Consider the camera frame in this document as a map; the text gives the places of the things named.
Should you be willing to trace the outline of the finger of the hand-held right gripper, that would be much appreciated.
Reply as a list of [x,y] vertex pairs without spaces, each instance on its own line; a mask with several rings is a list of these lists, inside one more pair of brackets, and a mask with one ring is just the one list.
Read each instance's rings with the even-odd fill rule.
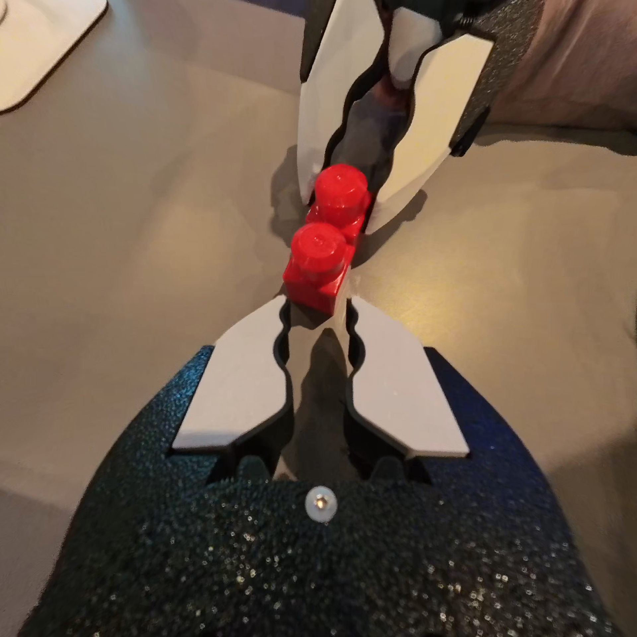
[[346,110],[379,59],[385,30],[376,1],[311,1],[301,53],[297,172],[309,203]]
[[392,154],[391,169],[368,220],[372,235],[394,219],[450,155],[452,137],[494,42],[464,34],[419,60],[410,119]]

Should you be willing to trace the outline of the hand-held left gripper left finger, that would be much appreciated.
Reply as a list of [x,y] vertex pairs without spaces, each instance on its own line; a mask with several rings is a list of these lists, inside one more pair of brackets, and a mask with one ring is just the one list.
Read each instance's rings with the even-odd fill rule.
[[173,441],[176,452],[226,451],[291,405],[289,300],[278,295],[215,343]]

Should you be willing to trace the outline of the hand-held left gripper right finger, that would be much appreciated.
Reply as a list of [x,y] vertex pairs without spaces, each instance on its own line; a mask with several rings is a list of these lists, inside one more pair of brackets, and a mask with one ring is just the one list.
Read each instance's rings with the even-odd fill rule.
[[348,412],[405,458],[465,458],[469,446],[425,347],[362,297],[347,302]]

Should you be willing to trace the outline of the red two-stud block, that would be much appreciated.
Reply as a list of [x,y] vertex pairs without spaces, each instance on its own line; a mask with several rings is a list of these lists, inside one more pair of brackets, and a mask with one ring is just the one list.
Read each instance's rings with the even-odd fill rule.
[[372,197],[364,173],[348,164],[324,169],[314,194],[305,224],[292,237],[283,284],[293,303],[332,316]]

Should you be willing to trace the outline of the person's right hand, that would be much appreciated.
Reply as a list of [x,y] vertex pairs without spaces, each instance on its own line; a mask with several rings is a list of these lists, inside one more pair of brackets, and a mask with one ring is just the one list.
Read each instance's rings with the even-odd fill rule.
[[387,74],[372,87],[371,95],[380,108],[389,114],[405,116],[410,109],[410,91],[396,87]]

